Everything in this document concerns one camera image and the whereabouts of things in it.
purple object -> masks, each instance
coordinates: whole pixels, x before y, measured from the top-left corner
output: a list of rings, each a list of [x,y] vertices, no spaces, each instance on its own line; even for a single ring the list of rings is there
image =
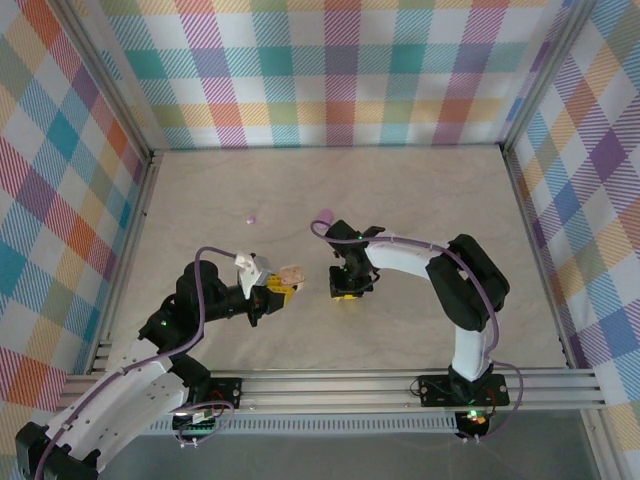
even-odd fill
[[[318,213],[318,215],[316,216],[316,221],[320,221],[328,225],[333,225],[333,211],[329,210],[328,208],[323,208],[322,210],[320,210],[320,213]],[[329,227],[325,228],[325,226],[322,223],[319,223],[318,228],[320,229],[324,228],[326,230]]]

white table surface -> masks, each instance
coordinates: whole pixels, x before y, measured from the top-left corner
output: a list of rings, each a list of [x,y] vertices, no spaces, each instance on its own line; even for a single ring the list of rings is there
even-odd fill
[[[331,248],[309,232],[322,208],[356,229],[449,241],[474,236],[511,284],[499,313],[497,360],[565,365],[516,200],[497,147],[203,151],[165,154],[126,293],[110,363],[137,336],[202,245],[301,264],[290,305],[206,325],[192,355],[211,369],[447,367],[454,328],[431,285],[383,271],[373,293],[329,297]],[[256,223],[248,225],[249,216]],[[231,260],[207,255],[222,280]]]

plaid wall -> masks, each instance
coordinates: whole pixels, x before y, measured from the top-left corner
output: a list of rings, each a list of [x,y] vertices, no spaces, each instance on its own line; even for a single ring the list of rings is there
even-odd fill
[[[181,149],[495,143],[572,0],[74,3]]]
[[[600,0],[515,154],[562,323],[640,478],[640,0]]]
[[[16,431],[45,421],[81,372],[142,162],[44,0],[0,3],[0,65],[5,479],[17,475]]]
[[[118,87],[122,99],[129,106],[131,114],[138,124],[138,128],[144,135],[147,144],[157,146],[158,140],[154,137],[151,126],[140,110],[140,106],[135,100],[135,96],[133,95],[131,88],[129,88],[129,85],[125,81],[122,75],[122,70],[116,65],[116,62],[111,56],[111,52],[109,51],[109,48],[107,47],[107,44],[104,40],[104,35],[100,33],[100,27],[96,25],[93,17],[89,14],[89,9],[87,8],[85,0],[71,0],[71,6],[74,8],[85,28],[86,33],[89,35],[91,41],[93,42],[95,51],[98,52],[102,59],[102,62],[111,74],[111,77]]]

gray floor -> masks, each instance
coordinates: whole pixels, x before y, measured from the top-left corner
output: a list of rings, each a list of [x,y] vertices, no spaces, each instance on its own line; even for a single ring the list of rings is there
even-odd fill
[[[590,480],[595,462],[579,412],[520,412],[481,445],[450,434],[361,437],[221,435],[194,450],[141,436],[101,480]]]

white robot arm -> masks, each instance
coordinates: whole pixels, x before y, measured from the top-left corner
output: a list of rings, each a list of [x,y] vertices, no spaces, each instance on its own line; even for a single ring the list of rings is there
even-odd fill
[[[389,231],[384,233],[385,236],[396,236]],[[429,262],[440,255],[438,252],[401,243],[370,243],[364,251],[376,270],[399,270],[426,280],[430,280],[427,273]],[[469,382],[479,379],[491,364],[487,355],[493,338],[490,325],[487,324],[482,331],[455,326],[455,351],[451,367]]]
[[[266,259],[255,255],[227,256],[239,267],[238,285],[226,286],[213,263],[200,261],[199,298],[195,264],[189,264],[176,282],[176,293],[147,320],[115,368],[46,425],[29,422],[18,432],[18,466],[25,478],[96,479],[122,448],[163,415],[182,414],[185,424],[207,420],[191,409],[215,403],[213,394],[221,400],[217,403],[239,406],[242,379],[213,378],[186,353],[201,338],[196,338],[203,327],[198,318],[206,322],[246,314],[255,327],[262,315],[287,305],[304,276],[298,268],[285,279],[283,272],[293,267],[276,275]]]
[[[456,329],[455,353],[449,367],[452,398],[458,404],[469,404],[479,394],[486,394],[483,387],[493,371],[489,354],[497,344],[495,329],[487,320],[491,315],[495,319],[495,311],[504,305],[510,287],[478,243],[468,235],[459,235],[444,248],[403,239],[380,227],[370,227],[361,234],[343,220],[324,226],[328,227],[325,235],[318,234],[314,224],[312,231],[333,247],[336,257],[344,259],[343,266],[329,268],[331,296],[362,297],[373,291],[378,271],[384,269],[430,280]]]

